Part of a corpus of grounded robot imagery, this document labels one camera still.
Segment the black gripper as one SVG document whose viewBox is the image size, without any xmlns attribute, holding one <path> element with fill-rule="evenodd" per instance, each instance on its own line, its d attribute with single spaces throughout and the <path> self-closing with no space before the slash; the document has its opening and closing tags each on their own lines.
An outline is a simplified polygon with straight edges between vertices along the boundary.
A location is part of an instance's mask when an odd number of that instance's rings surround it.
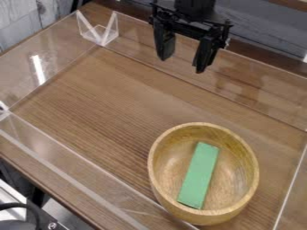
<svg viewBox="0 0 307 230">
<path fill-rule="evenodd" d="M 153 0 L 150 24 L 159 59 L 175 51 L 175 35 L 199 40 L 193 66 L 198 74 L 213 64 L 219 48 L 230 44 L 231 20 L 217 13 L 217 0 Z"/>
</svg>

